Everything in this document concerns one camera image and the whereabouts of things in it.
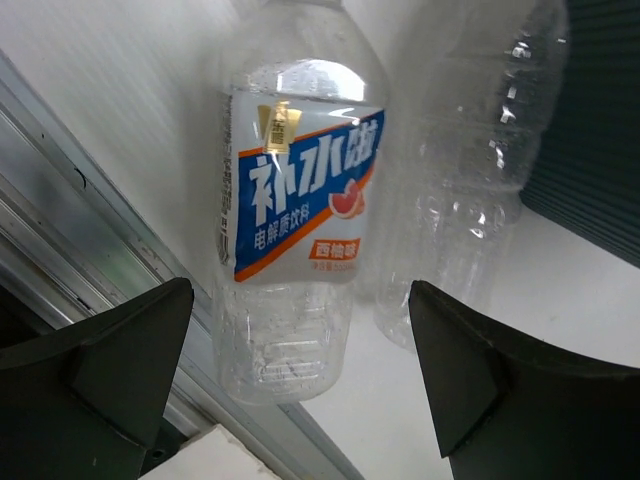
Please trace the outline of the white blue label bottle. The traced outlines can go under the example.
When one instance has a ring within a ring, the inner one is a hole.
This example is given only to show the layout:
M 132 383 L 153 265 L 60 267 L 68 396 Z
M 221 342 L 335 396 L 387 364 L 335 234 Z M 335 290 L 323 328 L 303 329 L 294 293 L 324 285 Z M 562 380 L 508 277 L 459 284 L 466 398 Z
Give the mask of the white blue label bottle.
M 247 404 L 305 401 L 343 365 L 386 74 L 339 1 L 265 3 L 211 72 L 218 381 Z

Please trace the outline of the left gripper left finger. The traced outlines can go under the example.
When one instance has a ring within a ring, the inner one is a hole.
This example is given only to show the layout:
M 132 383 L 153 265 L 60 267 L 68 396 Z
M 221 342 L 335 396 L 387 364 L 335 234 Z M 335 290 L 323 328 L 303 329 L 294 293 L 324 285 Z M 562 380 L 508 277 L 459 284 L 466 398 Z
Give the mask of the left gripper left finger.
M 1 291 L 1 476 L 138 479 L 186 438 L 163 414 L 194 303 L 172 279 L 55 330 Z

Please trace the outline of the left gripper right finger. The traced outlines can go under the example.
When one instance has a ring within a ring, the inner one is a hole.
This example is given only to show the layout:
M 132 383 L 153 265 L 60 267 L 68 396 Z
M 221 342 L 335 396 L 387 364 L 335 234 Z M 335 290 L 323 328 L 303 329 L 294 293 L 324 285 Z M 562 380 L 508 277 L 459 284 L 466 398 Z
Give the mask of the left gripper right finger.
M 635 479 L 639 372 L 538 340 L 437 287 L 409 312 L 440 454 L 457 479 Z

